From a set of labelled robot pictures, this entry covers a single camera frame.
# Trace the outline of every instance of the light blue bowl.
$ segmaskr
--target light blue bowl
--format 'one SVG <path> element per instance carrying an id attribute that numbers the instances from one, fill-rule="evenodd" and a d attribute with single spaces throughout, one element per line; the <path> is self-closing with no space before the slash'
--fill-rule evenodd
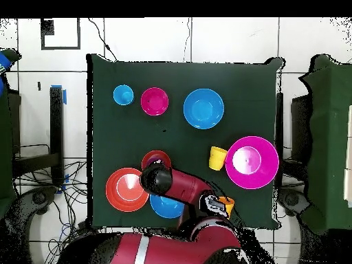
<path id="1" fill-rule="evenodd" d="M 184 101 L 184 117 L 197 129 L 210 129 L 223 117 L 224 105 L 220 95 L 211 89 L 197 89 Z"/>
<path id="2" fill-rule="evenodd" d="M 184 204 L 167 197 L 159 195 L 150 195 L 152 209 L 165 219 L 174 219 L 182 215 Z"/>

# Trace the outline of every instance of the floor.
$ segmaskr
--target floor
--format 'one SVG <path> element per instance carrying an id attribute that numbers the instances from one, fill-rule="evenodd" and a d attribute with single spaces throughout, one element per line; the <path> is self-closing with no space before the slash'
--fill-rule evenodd
<path id="1" fill-rule="evenodd" d="M 309 69 L 311 57 L 330 54 L 341 63 L 352 59 L 349 19 L 330 18 L 145 18 L 91 19 L 101 37 L 121 61 L 231 62 L 264 63 L 280 56 L 286 60 L 281 89 L 284 96 L 285 157 L 290 156 L 292 98 L 307 93 L 299 81 Z M 85 162 L 87 156 L 87 66 L 85 54 L 101 54 L 113 60 L 97 28 L 88 19 L 80 20 L 80 49 L 41 49 L 39 19 L 0 19 L 0 47 L 20 51 L 22 59 L 7 73 L 11 88 L 22 96 L 21 144 L 50 144 L 49 88 L 62 85 L 67 91 L 64 105 L 65 164 Z M 45 37 L 45 46 L 77 46 L 77 20 L 54 19 L 55 33 Z M 47 151 L 44 146 L 23 148 L 22 156 Z M 67 167 L 73 173 L 77 164 Z M 18 180 L 18 191 L 33 188 L 32 181 Z M 86 169 L 78 172 L 78 181 L 87 182 Z M 85 219 L 85 197 L 75 203 L 77 221 Z M 67 222 L 66 201 L 60 194 L 55 202 L 61 220 Z M 276 216 L 281 228 L 256 230 L 263 247 L 277 264 L 297 264 L 300 231 L 296 218 L 285 216 L 278 206 Z M 130 228 L 122 231 L 131 232 Z M 30 230 L 34 264 L 44 264 L 51 239 L 59 240 L 62 225 L 58 210 L 51 205 L 43 216 L 35 216 Z"/>

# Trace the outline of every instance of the pink bowl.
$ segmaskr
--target pink bowl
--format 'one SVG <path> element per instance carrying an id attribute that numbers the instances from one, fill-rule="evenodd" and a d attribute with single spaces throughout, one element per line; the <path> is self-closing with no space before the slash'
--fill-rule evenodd
<path id="1" fill-rule="evenodd" d="M 168 108 L 168 96 L 160 88 L 149 88 L 142 94 L 140 104 L 146 114 L 160 116 Z"/>
<path id="2" fill-rule="evenodd" d="M 262 137 L 243 137 L 228 151 L 225 168 L 229 178 L 245 189 L 269 184 L 278 172 L 278 153 Z"/>

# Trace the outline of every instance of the green cloth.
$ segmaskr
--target green cloth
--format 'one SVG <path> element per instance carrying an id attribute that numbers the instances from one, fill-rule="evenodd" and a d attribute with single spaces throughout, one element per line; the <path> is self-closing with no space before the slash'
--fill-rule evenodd
<path id="1" fill-rule="evenodd" d="M 313 98 L 307 193 L 313 205 L 302 213 L 301 219 L 316 234 L 328 229 L 351 229 L 352 208 L 344 200 L 344 169 L 352 105 L 352 66 L 339 65 L 327 55 L 320 55 L 312 72 L 302 79 Z"/>
<path id="2" fill-rule="evenodd" d="M 211 170 L 208 160 L 211 146 L 229 149 L 247 135 L 274 142 L 276 72 L 283 65 L 281 58 L 273 58 L 267 65 L 247 65 L 112 63 L 97 55 L 91 57 L 94 226 L 177 225 L 178 219 L 163 219 L 155 214 L 149 201 L 138 211 L 120 212 L 105 195 L 105 184 L 113 172 L 124 167 L 141 170 L 145 154 L 162 150 L 176 169 L 217 183 L 235 200 L 247 227 L 278 227 L 272 219 L 272 183 L 257 190 L 242 189 L 231 182 L 225 168 Z M 132 88 L 135 97 L 127 106 L 113 100 L 113 90 L 123 84 Z M 169 106 L 157 117 L 145 114 L 140 105 L 140 96 L 149 87 L 162 88 L 168 94 Z M 184 100 L 198 88 L 213 89 L 223 98 L 225 113 L 212 129 L 196 129 L 184 118 Z"/>
<path id="3" fill-rule="evenodd" d="M 1 50 L 6 58 L 11 62 L 16 62 L 20 59 L 12 49 Z M 8 103 L 8 85 L 3 76 L 0 76 L 3 81 L 4 88 L 0 94 L 0 219 L 6 213 L 8 207 L 15 199 L 14 189 L 12 185 L 12 123 L 10 108 Z"/>

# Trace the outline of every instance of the small blue cup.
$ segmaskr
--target small blue cup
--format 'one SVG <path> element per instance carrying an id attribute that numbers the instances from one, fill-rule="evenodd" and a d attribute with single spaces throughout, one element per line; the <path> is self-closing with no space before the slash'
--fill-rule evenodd
<path id="1" fill-rule="evenodd" d="M 129 105 L 133 102 L 133 91 L 127 85 L 120 85 L 113 91 L 113 99 L 118 105 Z"/>

